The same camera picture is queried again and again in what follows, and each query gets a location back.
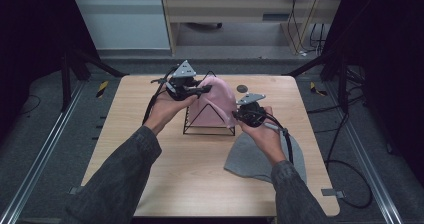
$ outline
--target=white wall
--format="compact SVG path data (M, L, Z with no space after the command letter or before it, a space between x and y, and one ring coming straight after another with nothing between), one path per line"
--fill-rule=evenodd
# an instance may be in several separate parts
M76 0L98 50L166 49L161 0Z

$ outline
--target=aluminum rail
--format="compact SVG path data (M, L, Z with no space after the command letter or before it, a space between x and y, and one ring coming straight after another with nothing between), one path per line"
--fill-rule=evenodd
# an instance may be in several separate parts
M331 84L325 83L326 89L329 90L329 94L333 99L334 103L337 102L337 91L335 87ZM343 113L339 110L339 115L342 118ZM387 191L386 186L384 185L383 180L381 179L378 171L376 170L374 164L371 161L367 151L362 145L361 139L355 131L352 122L349 119L346 122L346 130L349 138L351 139L352 149L355 153L356 158L358 159L358 163L361 166L363 174L367 179L372 193L374 195L374 199L380 207L380 211L383 214L386 223L388 224L402 224L402 218L399 215L399 212L390 197L389 192Z
M44 167L46 166L46 163L49 160L49 157L53 152L57 141L59 140L70 116L72 115L72 112L74 111L74 108L81 95L81 91L84 88L84 84L85 83L81 81L77 83L77 86L75 87L75 90L72 94L71 103L69 104L68 108L59 115L49 136L38 153L38 156L35 158L24 181L19 187L19 190L16 192L14 198L1 216L1 224L14 224L18 220L19 215L21 214L29 196L31 195L32 190L37 184L37 181L41 176L41 173L43 172Z

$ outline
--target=silver bracket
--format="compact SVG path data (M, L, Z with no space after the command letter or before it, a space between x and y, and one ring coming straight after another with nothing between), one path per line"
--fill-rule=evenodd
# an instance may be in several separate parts
M237 105L247 105L249 103L259 101L264 98L265 95L262 94L247 93L242 99L237 101Z
M343 191L336 191L334 189L321 189L321 192L323 196L335 196L339 199L346 197Z
M188 61L184 61L180 64L177 70L172 74L174 78L184 78L184 77L194 77L196 76L196 72L190 66Z
M175 90L175 88L169 84L169 82L165 83L166 87L168 87L169 90L171 90L173 93L177 93L177 91Z

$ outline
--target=gray cloth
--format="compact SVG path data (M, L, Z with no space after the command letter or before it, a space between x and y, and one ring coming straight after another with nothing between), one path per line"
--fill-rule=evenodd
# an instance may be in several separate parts
M283 133L280 133L280 136L281 147L288 159L286 139L284 138ZM294 167L306 184L305 160L303 159L302 150L292 136L290 136L290 141L293 150ZM252 177L272 183L271 163L269 163L265 154L258 148L258 146L256 146L253 139L244 132L240 134L234 142L234 145L228 154L227 161L225 162L224 169L241 177Z

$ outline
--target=small coin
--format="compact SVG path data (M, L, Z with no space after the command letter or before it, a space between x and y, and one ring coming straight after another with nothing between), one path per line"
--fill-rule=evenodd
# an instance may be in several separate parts
M248 90L247 86L245 86L245 85L238 85L237 86L237 91L240 92L240 93L246 93L247 90Z

